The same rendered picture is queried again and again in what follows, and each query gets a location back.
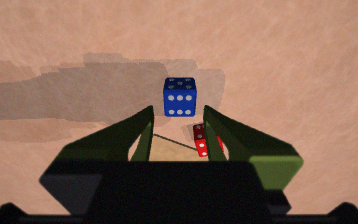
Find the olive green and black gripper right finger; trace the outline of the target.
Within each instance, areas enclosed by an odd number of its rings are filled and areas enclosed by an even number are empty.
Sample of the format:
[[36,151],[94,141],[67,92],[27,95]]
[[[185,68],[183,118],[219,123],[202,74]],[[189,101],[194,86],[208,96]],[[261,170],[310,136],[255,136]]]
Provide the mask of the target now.
[[[203,124],[208,160],[252,163],[265,191],[283,191],[304,164],[292,144],[231,119],[208,105],[204,106]],[[228,149],[228,160],[217,137]]]

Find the red die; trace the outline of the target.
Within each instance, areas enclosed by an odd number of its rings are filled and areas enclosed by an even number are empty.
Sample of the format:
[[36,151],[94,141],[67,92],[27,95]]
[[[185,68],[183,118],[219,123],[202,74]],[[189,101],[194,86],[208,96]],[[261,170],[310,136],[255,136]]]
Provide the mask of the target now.
[[[198,151],[198,154],[200,157],[208,156],[207,154],[207,148],[206,148],[206,141],[205,141],[205,134],[204,134],[204,124],[197,124],[193,126],[193,134],[194,134],[194,142]],[[223,150],[223,144],[219,137],[218,141],[220,144],[220,147]]]

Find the tan flat mat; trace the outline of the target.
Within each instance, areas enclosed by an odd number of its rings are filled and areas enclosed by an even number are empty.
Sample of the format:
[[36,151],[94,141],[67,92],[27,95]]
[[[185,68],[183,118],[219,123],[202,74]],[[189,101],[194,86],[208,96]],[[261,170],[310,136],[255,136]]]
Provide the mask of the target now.
[[200,157],[196,148],[153,135],[149,161],[209,161],[208,156]]

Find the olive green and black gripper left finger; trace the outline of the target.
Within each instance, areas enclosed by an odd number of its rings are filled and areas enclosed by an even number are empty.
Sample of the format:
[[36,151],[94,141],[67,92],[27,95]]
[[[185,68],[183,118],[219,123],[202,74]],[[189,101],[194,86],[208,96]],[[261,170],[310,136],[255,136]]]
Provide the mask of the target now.
[[[127,119],[65,145],[54,160],[149,161],[153,128],[154,110],[150,105]],[[128,160],[129,149],[138,137],[137,148]]]

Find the blue die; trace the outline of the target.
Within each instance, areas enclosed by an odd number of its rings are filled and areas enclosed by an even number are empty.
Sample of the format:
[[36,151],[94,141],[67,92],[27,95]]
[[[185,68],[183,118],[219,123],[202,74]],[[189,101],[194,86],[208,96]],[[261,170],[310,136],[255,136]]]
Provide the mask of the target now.
[[163,100],[166,117],[193,117],[197,89],[194,78],[170,78],[164,83]]

